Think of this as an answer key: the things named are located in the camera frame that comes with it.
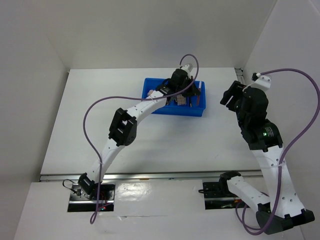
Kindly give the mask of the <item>clear eyeshadow palette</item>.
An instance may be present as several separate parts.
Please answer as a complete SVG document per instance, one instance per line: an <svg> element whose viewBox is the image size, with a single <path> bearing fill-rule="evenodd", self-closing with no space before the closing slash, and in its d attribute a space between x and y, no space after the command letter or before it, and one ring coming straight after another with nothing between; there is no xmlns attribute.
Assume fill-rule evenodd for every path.
<svg viewBox="0 0 320 240"><path fill-rule="evenodd" d="M182 95L177 95L175 98L175 102L178 106L186 106L187 105L187 99L183 97Z"/></svg>

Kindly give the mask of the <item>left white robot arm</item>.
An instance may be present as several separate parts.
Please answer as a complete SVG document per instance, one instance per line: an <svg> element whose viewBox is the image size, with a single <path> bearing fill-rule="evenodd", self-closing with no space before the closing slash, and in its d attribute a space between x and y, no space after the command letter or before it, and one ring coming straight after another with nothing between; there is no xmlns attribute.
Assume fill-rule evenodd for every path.
<svg viewBox="0 0 320 240"><path fill-rule="evenodd" d="M99 152L88 137L86 131L86 120L90 110L98 103L108 100L105 97L94 102L86 111L83 118L83 132L89 145L93 148L98 157L98 162L83 173L78 180L81 187L81 194L88 200L92 200L100 194L99 185L103 175L110 167L118 153L134 142L137 136L137 128L140 122L154 111L164 107L175 96L180 94L194 95L196 90L195 79L191 76L193 67L190 63L175 69L170 78L165 79L152 93L139 103L128 109L118 108L113 116L109 127L108 139L102 150Z"/></svg>

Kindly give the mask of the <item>red lip gloss tube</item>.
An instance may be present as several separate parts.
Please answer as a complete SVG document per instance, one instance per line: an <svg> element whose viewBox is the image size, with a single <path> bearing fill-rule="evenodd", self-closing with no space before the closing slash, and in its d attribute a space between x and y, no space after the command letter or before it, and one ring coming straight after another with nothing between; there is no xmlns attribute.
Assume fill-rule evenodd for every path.
<svg viewBox="0 0 320 240"><path fill-rule="evenodd" d="M197 101L196 101L196 106L198 107L200 105L200 100L201 100L201 91L202 91L202 81L199 81L198 84L198 95L197 95Z"/></svg>

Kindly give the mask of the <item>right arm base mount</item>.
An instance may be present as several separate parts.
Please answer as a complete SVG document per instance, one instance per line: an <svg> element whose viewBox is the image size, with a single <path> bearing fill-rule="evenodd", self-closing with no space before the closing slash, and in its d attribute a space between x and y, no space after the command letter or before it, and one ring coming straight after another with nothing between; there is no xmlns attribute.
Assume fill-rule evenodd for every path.
<svg viewBox="0 0 320 240"><path fill-rule="evenodd" d="M198 190L204 197L206 210L224 210L243 208L245 204L233 193L224 192L219 182L203 182L202 189Z"/></svg>

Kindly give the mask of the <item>beige makeup sponge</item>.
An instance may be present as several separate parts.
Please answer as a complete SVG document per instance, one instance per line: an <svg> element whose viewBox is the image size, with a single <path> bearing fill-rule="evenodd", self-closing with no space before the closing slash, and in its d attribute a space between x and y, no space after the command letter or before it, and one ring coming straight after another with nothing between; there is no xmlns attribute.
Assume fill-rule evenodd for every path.
<svg viewBox="0 0 320 240"><path fill-rule="evenodd" d="M147 93L148 96L150 96L154 91L151 89L149 90L149 92Z"/></svg>

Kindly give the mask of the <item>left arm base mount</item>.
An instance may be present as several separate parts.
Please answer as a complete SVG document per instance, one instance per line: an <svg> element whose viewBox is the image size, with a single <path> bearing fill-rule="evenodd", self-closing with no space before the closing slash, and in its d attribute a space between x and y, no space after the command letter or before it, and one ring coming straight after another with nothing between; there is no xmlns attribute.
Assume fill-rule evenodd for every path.
<svg viewBox="0 0 320 240"><path fill-rule="evenodd" d="M78 183L64 179L62 186L70 191L67 211L69 213L94 212L97 205L97 192L86 194ZM116 185L102 183L98 201L99 212L113 212L115 207Z"/></svg>

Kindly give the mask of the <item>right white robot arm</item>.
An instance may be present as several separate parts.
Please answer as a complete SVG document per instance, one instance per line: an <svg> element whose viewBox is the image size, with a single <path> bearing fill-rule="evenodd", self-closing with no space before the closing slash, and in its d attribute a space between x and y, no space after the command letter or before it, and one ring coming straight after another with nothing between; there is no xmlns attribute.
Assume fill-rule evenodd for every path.
<svg viewBox="0 0 320 240"><path fill-rule="evenodd" d="M300 201L283 158L280 131L267 119L265 91L234 81L220 103L235 112L241 135L260 166L268 191L267 195L261 193L233 170L220 175L220 194L239 197L254 211L260 229L267 235L313 222L314 213Z"/></svg>

